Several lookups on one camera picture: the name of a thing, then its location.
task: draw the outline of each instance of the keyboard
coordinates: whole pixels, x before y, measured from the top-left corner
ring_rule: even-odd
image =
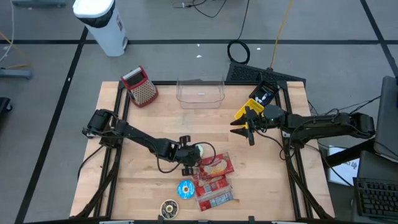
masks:
[[[227,81],[260,81],[262,79],[268,83],[276,84],[277,81],[300,81],[305,85],[306,79],[273,72],[271,69],[261,69],[231,62],[229,65]]]
[[[361,216],[398,219],[398,182],[354,178],[358,213]]]

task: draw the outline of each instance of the wooden tabletop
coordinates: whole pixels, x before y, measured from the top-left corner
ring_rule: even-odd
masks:
[[[117,86],[117,82],[103,82],[98,109],[113,110]],[[180,136],[189,134],[192,142],[212,143],[218,154],[229,152],[235,172],[227,178],[233,187],[234,200],[201,212],[194,198],[183,200],[177,195],[177,184],[186,179],[180,169],[171,174],[160,173],[155,156],[147,148],[125,140],[112,219],[156,220],[162,202],[174,199],[180,207],[176,220],[248,220],[251,215],[259,221],[294,220],[286,164],[279,158],[280,147],[256,133],[256,144],[249,146],[244,137],[229,131],[234,128],[229,123],[248,100],[254,86],[225,86],[225,99],[220,108],[195,110],[181,109],[175,88],[158,86],[158,98],[146,107],[138,108],[131,103],[127,121],[155,138],[178,141]],[[293,113],[309,115],[303,83],[289,82],[288,88]],[[270,129],[266,134],[281,140],[279,129]],[[99,140],[88,140],[85,158],[98,148]],[[315,140],[309,144],[318,147]],[[310,147],[302,149],[301,153],[309,191],[326,212],[334,216],[320,154]],[[211,151],[205,151],[203,156],[211,155]],[[81,170],[71,215],[80,212],[96,192],[103,160],[104,150]],[[160,166],[167,170],[175,164],[161,161]],[[302,194],[297,189],[301,215],[305,217]],[[108,192],[104,194],[103,208],[107,199]]]

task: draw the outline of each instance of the transparent bin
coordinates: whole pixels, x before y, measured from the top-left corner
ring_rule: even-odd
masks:
[[[219,108],[224,97],[223,76],[177,79],[177,100],[183,109]]]

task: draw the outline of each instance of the white paper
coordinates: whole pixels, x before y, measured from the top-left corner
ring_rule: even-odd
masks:
[[[333,155],[334,153],[341,152],[344,149],[339,147],[330,147],[329,148],[329,155]],[[354,159],[349,162],[345,162],[338,166],[333,167],[334,170],[347,182],[354,185],[353,177],[356,177],[358,174],[358,167],[359,167],[359,159]],[[343,184],[347,185],[340,177],[338,177],[332,169],[329,169],[329,181],[334,182],[336,184]]]

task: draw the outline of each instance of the white bin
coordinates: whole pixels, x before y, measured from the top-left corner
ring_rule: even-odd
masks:
[[[73,12],[93,34],[107,56],[124,54],[126,30],[115,0],[76,0]]]

